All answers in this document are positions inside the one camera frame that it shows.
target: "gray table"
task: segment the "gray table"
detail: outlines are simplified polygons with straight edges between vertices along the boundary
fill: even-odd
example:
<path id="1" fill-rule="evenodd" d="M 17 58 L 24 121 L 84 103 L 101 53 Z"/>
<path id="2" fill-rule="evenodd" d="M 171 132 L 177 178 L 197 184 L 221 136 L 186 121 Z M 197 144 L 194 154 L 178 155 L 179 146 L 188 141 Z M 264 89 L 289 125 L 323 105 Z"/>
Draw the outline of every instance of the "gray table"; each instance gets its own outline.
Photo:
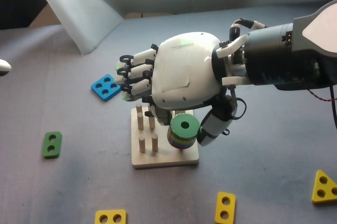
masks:
<path id="1" fill-rule="evenodd" d="M 238 87 L 246 115 L 231 134 L 201 147 L 197 167 L 134 170 L 130 109 L 121 94 L 107 103 L 90 85 L 114 73 L 123 54 L 185 32 L 227 39 L 237 18 L 268 26 L 314 13 L 279 6 L 123 22 L 82 56 L 62 26 L 0 32 L 0 223 L 94 223 L 96 210 L 126 209 L 133 223 L 213 223 L 216 194 L 237 196 L 236 224 L 336 223 L 337 206 L 314 207 L 315 173 L 337 181 L 337 131 L 331 104 L 307 91 Z M 316 91 L 329 97 L 327 89 Z M 208 108 L 195 112 L 198 119 Z M 42 158 L 44 134 L 61 131 L 61 155 Z"/>

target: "yellow block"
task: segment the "yellow block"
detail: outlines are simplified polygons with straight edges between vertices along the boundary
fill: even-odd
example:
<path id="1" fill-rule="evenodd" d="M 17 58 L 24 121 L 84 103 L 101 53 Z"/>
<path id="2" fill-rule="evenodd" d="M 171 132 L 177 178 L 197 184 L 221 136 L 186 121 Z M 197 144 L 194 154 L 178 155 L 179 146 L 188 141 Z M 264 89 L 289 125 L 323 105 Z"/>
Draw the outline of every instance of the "yellow block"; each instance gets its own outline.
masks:
<path id="1" fill-rule="evenodd" d="M 96 212 L 95 224 L 126 224 L 125 210 L 99 210 Z"/>
<path id="2" fill-rule="evenodd" d="M 323 203 L 335 200 L 337 201 L 337 184 L 322 170 L 318 170 L 311 201 L 313 203 Z"/>
<path id="3" fill-rule="evenodd" d="M 235 214 L 235 195 L 219 192 L 217 194 L 215 223 L 233 224 Z"/>

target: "stacked rings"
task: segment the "stacked rings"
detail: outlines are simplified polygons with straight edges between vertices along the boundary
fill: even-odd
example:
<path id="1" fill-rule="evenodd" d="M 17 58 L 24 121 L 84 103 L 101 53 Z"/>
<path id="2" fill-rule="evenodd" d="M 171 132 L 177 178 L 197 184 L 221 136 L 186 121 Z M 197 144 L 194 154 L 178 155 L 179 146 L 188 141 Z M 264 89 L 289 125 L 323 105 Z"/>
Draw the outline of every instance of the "stacked rings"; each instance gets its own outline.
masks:
<path id="1" fill-rule="evenodd" d="M 188 149 L 194 144 L 199 128 L 200 123 L 193 115 L 178 114 L 171 120 L 167 139 L 177 149 Z"/>

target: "blue block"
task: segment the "blue block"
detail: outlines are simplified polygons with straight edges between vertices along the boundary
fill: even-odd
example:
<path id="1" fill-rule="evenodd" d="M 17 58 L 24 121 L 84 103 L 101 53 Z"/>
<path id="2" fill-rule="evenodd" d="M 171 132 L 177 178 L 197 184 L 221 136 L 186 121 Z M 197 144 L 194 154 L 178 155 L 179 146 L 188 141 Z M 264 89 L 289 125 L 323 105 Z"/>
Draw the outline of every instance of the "blue block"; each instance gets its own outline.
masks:
<path id="1" fill-rule="evenodd" d="M 121 91 L 121 86 L 114 83 L 114 78 L 107 74 L 91 85 L 91 89 L 105 102 Z"/>

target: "wooden base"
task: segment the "wooden base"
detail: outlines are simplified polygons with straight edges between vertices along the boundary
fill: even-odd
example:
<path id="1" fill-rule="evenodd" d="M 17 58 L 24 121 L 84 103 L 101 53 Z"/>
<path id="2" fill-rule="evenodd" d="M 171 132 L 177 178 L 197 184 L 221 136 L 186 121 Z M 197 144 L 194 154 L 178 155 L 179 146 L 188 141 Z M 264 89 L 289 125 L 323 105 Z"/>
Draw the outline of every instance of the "wooden base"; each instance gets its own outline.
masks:
<path id="1" fill-rule="evenodd" d="M 147 111 L 147 107 L 143 107 L 143 113 Z M 155 119 L 155 129 L 150 130 L 148 117 L 144 118 L 144 129 L 138 129 L 136 108 L 131 110 L 131 159 L 132 166 L 135 169 L 192 165 L 199 162 L 198 143 L 195 141 L 191 148 L 179 150 L 172 147 L 167 140 L 168 126 L 162 126 Z M 152 151 L 152 135 L 158 135 L 158 152 Z M 139 150 L 139 136 L 145 138 L 145 153 Z"/>

